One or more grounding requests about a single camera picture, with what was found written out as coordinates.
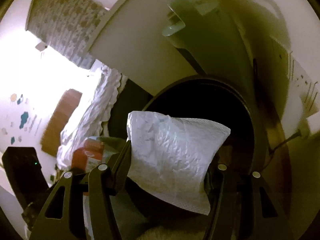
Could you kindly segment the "white cabinet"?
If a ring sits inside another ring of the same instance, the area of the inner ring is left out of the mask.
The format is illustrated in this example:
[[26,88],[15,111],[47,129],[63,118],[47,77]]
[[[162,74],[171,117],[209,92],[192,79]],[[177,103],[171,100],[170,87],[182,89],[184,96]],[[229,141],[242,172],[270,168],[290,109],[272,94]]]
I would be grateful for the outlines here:
[[92,56],[152,95],[196,73],[162,35],[167,1],[117,0],[87,45]]

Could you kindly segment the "cloud wall stickers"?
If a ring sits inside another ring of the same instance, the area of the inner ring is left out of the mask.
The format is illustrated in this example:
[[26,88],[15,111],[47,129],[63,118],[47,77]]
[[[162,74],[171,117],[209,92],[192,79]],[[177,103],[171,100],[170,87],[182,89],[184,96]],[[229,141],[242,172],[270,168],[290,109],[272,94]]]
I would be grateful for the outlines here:
[[35,145],[42,117],[25,94],[1,96],[1,147]]

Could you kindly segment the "white ruffled duvet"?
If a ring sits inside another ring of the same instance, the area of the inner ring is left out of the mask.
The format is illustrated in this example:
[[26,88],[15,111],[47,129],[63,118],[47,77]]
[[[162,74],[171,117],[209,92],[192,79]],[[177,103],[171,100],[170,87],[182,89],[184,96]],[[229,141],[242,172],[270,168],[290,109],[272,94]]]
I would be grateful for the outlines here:
[[60,170],[71,167],[73,152],[87,137],[109,135],[106,125],[111,110],[125,88],[127,76],[114,68],[109,68],[99,60],[93,64],[93,89],[85,93],[78,107],[72,113],[60,133],[56,165]]

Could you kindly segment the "white paper bag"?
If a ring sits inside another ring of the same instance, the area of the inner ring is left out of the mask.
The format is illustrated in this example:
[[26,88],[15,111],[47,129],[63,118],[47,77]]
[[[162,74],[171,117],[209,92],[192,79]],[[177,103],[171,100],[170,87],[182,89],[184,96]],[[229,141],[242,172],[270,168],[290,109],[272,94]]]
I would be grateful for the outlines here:
[[208,215],[204,178],[230,134],[230,128],[210,120],[133,111],[127,117],[132,149],[128,176],[164,202]]

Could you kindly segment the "brown padded headboard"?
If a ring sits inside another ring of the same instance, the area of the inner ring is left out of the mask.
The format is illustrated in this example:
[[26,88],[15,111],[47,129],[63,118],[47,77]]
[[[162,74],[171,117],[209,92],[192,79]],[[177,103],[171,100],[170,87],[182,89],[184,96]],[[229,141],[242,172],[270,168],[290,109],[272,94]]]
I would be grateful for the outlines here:
[[43,152],[56,157],[61,145],[60,133],[78,107],[81,97],[82,93],[74,89],[63,93],[41,137],[40,145]]

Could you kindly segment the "red snack box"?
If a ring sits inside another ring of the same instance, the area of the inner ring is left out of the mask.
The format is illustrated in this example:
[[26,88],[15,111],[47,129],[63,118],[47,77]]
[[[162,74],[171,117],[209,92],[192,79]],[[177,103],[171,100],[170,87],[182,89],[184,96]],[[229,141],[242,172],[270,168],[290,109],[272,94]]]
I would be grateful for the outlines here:
[[107,143],[106,137],[87,137],[73,152],[71,169],[90,172],[100,164],[107,163],[119,151]]

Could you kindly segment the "floral roman blind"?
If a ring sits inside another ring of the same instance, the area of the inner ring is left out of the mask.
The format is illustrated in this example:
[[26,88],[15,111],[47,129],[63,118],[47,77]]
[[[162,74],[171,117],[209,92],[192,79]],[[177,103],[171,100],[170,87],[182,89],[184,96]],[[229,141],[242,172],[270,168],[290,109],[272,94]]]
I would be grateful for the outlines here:
[[31,0],[25,29],[76,66],[91,69],[85,52],[107,10],[93,0]]

